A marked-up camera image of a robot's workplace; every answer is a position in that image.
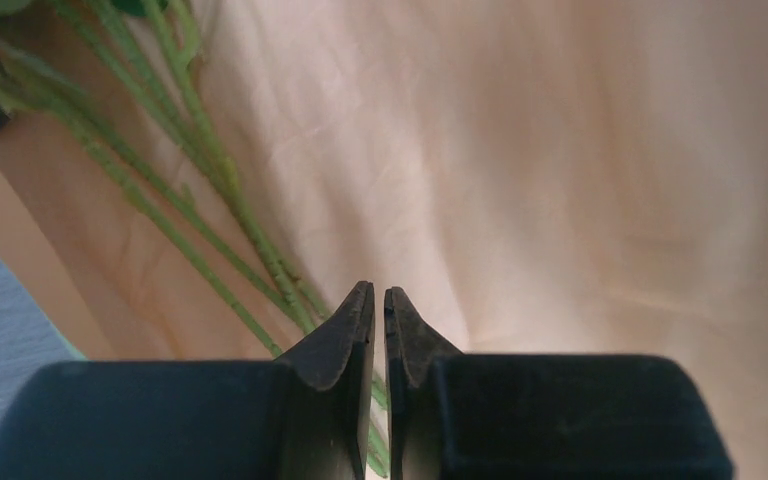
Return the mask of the green orange flower bouquet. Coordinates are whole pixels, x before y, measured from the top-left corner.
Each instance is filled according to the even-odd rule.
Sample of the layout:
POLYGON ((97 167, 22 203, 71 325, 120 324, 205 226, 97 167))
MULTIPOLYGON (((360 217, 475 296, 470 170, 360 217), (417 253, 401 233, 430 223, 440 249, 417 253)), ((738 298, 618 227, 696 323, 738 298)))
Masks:
MULTIPOLYGON (((672 358, 768 479, 768 1, 389 2, 382 273, 335 309, 369 280, 466 351, 672 358)), ((0 254, 65 306, 1 172, 0 254)))

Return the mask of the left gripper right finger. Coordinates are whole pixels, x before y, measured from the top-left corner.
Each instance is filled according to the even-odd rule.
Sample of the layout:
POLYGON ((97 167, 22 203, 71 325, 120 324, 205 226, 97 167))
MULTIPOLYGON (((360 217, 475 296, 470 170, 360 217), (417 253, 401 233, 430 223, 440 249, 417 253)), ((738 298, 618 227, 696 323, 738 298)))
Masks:
POLYGON ((469 354, 384 297, 395 479, 730 479, 696 384, 636 354, 469 354))

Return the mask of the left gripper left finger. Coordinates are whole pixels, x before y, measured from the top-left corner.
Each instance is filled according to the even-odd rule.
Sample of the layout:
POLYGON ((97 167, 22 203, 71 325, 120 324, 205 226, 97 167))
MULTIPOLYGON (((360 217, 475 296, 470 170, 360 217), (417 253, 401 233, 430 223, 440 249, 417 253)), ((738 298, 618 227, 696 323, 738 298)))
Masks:
POLYGON ((361 479, 374 289, 270 361, 69 361, 0 423, 0 479, 361 479))

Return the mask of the pink flowers with green stems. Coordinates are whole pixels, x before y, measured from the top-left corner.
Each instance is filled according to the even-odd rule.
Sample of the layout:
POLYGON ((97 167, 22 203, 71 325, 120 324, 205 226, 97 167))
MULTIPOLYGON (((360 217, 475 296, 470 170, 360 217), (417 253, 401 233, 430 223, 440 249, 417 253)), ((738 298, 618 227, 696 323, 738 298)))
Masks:
POLYGON ((382 273, 389 1, 0 1, 0 172, 79 359, 272 356, 382 273))

